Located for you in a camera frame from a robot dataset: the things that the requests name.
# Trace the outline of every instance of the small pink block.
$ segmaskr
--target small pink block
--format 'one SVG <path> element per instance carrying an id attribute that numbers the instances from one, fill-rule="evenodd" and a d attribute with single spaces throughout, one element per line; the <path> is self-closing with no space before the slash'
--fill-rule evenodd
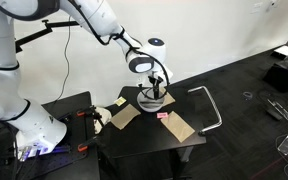
<path id="1" fill-rule="evenodd" d="M 157 113 L 157 118 L 167 118 L 168 114 L 167 113 Z"/>

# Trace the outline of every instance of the black table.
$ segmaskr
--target black table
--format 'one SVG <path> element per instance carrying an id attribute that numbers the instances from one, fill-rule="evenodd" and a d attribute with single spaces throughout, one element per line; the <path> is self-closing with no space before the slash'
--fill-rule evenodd
<path id="1" fill-rule="evenodd" d="M 91 106 L 91 97 L 89 92 L 81 93 L 72 97 L 64 98 L 54 103 L 48 103 L 43 105 L 43 107 L 52 114 L 55 118 L 59 118 L 66 113 L 72 113 L 72 126 L 75 128 L 70 128 L 71 137 L 69 138 L 77 138 L 77 141 L 84 141 L 88 138 L 94 136 L 94 125 L 93 120 L 89 117 L 77 117 L 75 115 L 76 111 L 79 109 L 87 108 Z M 77 148 L 77 144 L 81 142 L 74 142 L 71 144 L 73 148 L 72 151 Z M 5 147 L 9 147 L 12 141 L 9 137 L 8 133 L 4 133 L 0 135 L 0 149 L 5 149 Z M 60 169 L 47 173 L 45 175 L 39 176 L 37 179 L 100 179 L 99 174 L 99 165 L 98 165 L 98 156 L 97 156 L 97 148 L 88 148 L 86 152 L 84 152 L 86 157 L 75 161 L 72 164 L 64 166 Z M 31 173 L 25 176 L 25 179 L 30 179 L 34 177 L 34 173 L 37 172 L 37 169 L 41 169 L 41 165 L 45 165 L 42 163 L 42 160 L 38 160 L 35 163 L 34 168 L 30 171 Z M 12 173 L 13 164 L 8 166 L 1 166 L 0 164 L 0 179 L 10 179 Z"/>
<path id="2" fill-rule="evenodd" d="M 195 133 L 180 143 L 175 136 L 157 119 L 156 113 L 147 113 L 137 104 L 137 95 L 140 92 L 137 87 L 124 87 L 119 97 L 124 97 L 127 102 L 122 106 L 112 105 L 107 107 L 112 116 L 128 104 L 132 104 L 141 112 L 141 115 L 135 117 L 123 130 L 117 129 L 111 123 L 104 128 L 105 143 L 107 144 L 107 155 L 110 158 L 122 158 L 132 155 L 140 155 L 163 150 L 177 149 L 180 156 L 180 165 L 177 170 L 173 171 L 174 178 L 179 177 L 185 164 L 189 161 L 189 155 L 193 146 L 206 143 L 205 137 L 199 136 L 198 132 L 203 129 L 202 119 L 197 111 L 198 104 L 196 98 L 187 94 L 187 90 L 182 87 L 168 88 L 169 93 L 176 100 L 175 103 L 163 107 L 158 112 L 176 112 L 181 116 L 193 129 Z M 200 98 L 205 104 L 205 108 L 212 110 L 211 103 L 207 99 Z"/>

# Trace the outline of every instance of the cardboard piece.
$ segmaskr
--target cardboard piece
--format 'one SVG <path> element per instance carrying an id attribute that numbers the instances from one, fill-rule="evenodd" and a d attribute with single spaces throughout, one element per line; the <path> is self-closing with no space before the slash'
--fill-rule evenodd
<path id="1" fill-rule="evenodd" d="M 114 101 L 114 103 L 118 106 L 121 106 L 122 104 L 124 104 L 126 102 L 126 99 L 123 97 L 118 98 L 117 100 Z"/>
<path id="2" fill-rule="evenodd" d="M 160 91 L 162 93 L 164 93 L 166 91 L 166 89 L 162 87 L 162 88 L 160 88 Z M 170 93 L 167 93 L 164 97 L 164 103 L 163 103 L 162 107 L 167 106 L 169 104 L 172 104 L 174 102 L 175 102 L 175 99 L 170 95 Z"/>
<path id="3" fill-rule="evenodd" d="M 195 132 L 195 130 L 174 111 L 168 115 L 168 118 L 161 119 L 161 122 L 181 143 Z"/>
<path id="4" fill-rule="evenodd" d="M 122 130 L 124 127 L 132 121 L 132 119 L 141 114 L 136 108 L 134 108 L 131 104 L 127 105 L 123 110 L 117 113 L 114 117 L 112 117 L 111 122 L 118 129 Z"/>

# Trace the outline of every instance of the desk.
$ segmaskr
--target desk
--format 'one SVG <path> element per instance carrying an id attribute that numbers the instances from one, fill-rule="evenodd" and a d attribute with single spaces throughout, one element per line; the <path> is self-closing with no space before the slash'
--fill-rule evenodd
<path id="1" fill-rule="evenodd" d="M 123 130 L 117 129 L 111 123 L 104 128 L 103 134 L 110 137 L 109 140 L 106 140 L 108 156 L 110 158 L 122 158 L 163 150 L 182 149 L 183 152 L 180 152 L 180 158 L 184 162 L 188 161 L 193 146 L 206 143 L 206 139 L 198 135 L 198 132 L 203 129 L 203 124 L 202 120 L 199 119 L 200 116 L 195 111 L 195 98 L 187 95 L 187 90 L 181 87 L 170 86 L 169 93 L 174 97 L 176 102 L 163 107 L 159 111 L 168 113 L 175 111 L 195 129 L 193 135 L 183 143 L 180 143 L 157 119 L 156 113 L 147 113 L 139 107 L 136 101 L 136 97 L 140 92 L 139 88 L 124 87 L 119 97 L 124 97 L 127 102 L 120 107 L 112 105 L 107 107 L 107 109 L 114 116 L 126 107 L 127 104 L 132 104 L 141 112 L 141 115 L 135 117 Z M 174 176 L 179 176 L 182 168 L 184 166 L 178 168 L 179 172 L 173 172 Z"/>
<path id="2" fill-rule="evenodd" d="M 59 118 L 65 113 L 72 112 L 75 113 L 78 109 L 81 108 L 87 108 L 91 105 L 91 98 L 90 93 L 85 92 L 81 93 L 72 97 L 64 98 L 59 100 L 55 105 L 53 103 L 48 103 L 43 105 L 43 107 L 49 111 L 50 114 L 52 114 L 55 118 Z M 85 121 L 85 124 L 83 127 L 79 127 L 81 132 L 85 133 L 78 133 L 79 136 L 82 136 L 80 138 L 84 138 L 85 140 L 94 136 L 94 126 L 93 126 L 93 120 L 90 118 L 83 118 L 83 117 L 74 117 L 73 120 L 75 121 Z M 0 149 L 5 149 L 6 147 L 11 146 L 11 138 L 9 137 L 9 134 L 6 132 L 4 134 L 1 134 L 0 136 Z M 99 165 L 98 165 L 98 157 L 97 157 L 97 148 L 89 148 L 88 149 L 88 155 L 73 164 L 69 164 L 65 167 L 62 167 L 56 171 L 47 173 L 46 175 L 39 176 L 37 179 L 61 179 L 61 180 L 69 180 L 69 179 L 94 179 L 98 180 L 100 179 L 99 174 Z M 36 161 L 35 169 L 33 168 L 31 171 L 32 173 L 36 172 L 38 168 L 42 168 L 41 161 Z M 1 166 L 0 165 L 0 179 L 10 179 L 11 173 L 12 173 L 13 164 L 10 164 L 8 166 Z"/>

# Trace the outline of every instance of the white cable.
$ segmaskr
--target white cable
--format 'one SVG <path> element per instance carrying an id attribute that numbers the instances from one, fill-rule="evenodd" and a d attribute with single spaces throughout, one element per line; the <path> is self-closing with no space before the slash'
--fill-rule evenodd
<path id="1" fill-rule="evenodd" d="M 275 139 L 275 148 L 277 149 L 277 152 L 279 153 L 279 155 L 287 162 L 287 164 L 284 166 L 284 174 L 287 176 L 288 178 L 288 173 L 286 172 L 286 168 L 288 167 L 288 160 L 285 158 L 285 156 L 278 150 L 278 144 L 277 144 L 277 141 L 278 139 L 282 138 L 282 137 L 286 137 L 288 134 L 284 134 L 284 135 L 281 135 L 281 136 L 278 136 L 276 139 Z"/>

